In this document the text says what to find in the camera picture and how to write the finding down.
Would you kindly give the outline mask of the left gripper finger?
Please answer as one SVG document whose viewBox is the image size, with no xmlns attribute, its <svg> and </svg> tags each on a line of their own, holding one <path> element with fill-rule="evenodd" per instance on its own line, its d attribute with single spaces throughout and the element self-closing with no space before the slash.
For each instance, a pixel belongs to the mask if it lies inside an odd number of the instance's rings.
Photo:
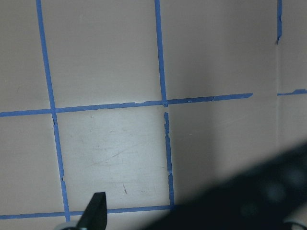
<svg viewBox="0 0 307 230">
<path fill-rule="evenodd" d="M 77 222 L 76 230 L 105 230 L 107 226 L 106 193 L 94 193 Z"/>
</svg>

